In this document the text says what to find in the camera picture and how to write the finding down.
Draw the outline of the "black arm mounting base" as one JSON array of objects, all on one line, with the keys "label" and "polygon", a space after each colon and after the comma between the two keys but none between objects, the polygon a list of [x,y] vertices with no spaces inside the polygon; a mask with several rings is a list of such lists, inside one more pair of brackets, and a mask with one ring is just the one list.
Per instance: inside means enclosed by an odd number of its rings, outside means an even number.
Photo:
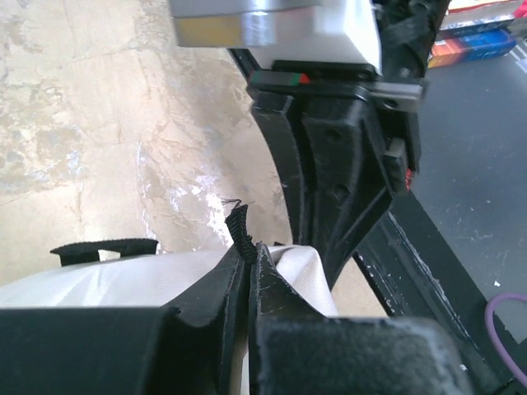
[{"label": "black arm mounting base", "polygon": [[524,394],[484,325],[486,298],[413,194],[398,197],[354,255],[390,316],[437,321],[476,394]]}]

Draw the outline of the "beige canvas backpack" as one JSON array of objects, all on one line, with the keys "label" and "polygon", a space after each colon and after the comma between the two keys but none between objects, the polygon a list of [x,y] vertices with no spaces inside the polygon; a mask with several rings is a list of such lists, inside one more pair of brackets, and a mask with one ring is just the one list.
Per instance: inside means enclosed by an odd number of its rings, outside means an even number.
[{"label": "beige canvas backpack", "polygon": [[254,243],[65,265],[1,289],[4,394],[307,394],[338,311],[318,252]]}]

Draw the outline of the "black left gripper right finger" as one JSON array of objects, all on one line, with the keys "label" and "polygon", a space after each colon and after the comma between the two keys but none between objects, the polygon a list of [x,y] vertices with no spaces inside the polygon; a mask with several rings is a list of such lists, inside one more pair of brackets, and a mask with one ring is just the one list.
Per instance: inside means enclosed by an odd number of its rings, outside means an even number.
[{"label": "black left gripper right finger", "polygon": [[250,279],[252,394],[470,394],[455,344],[425,318],[330,318],[277,271],[265,244]]}]

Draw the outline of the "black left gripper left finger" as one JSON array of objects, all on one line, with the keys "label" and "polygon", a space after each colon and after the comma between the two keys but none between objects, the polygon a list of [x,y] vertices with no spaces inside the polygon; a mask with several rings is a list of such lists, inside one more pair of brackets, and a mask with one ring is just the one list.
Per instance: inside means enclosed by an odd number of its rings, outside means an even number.
[{"label": "black left gripper left finger", "polygon": [[56,268],[1,289],[4,394],[238,394],[247,270],[234,250]]}]

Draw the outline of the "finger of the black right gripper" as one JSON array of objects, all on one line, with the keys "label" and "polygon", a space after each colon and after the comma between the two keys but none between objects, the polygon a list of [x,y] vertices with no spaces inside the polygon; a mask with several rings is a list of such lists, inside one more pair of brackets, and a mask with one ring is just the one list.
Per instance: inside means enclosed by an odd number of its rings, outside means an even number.
[{"label": "finger of the black right gripper", "polygon": [[295,244],[304,244],[306,184],[301,155],[301,111],[290,95],[261,91],[251,113],[267,143],[275,164],[287,207],[287,217]]}]

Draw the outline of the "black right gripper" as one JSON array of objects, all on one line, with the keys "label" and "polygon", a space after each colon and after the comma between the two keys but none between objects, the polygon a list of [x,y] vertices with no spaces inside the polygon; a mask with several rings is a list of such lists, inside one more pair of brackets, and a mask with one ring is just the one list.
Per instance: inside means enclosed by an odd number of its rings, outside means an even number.
[{"label": "black right gripper", "polygon": [[427,60],[447,1],[375,1],[381,71],[365,63],[276,60],[229,54],[247,91],[310,97],[301,127],[314,162],[310,245],[334,285],[346,261],[419,171],[418,108]]}]

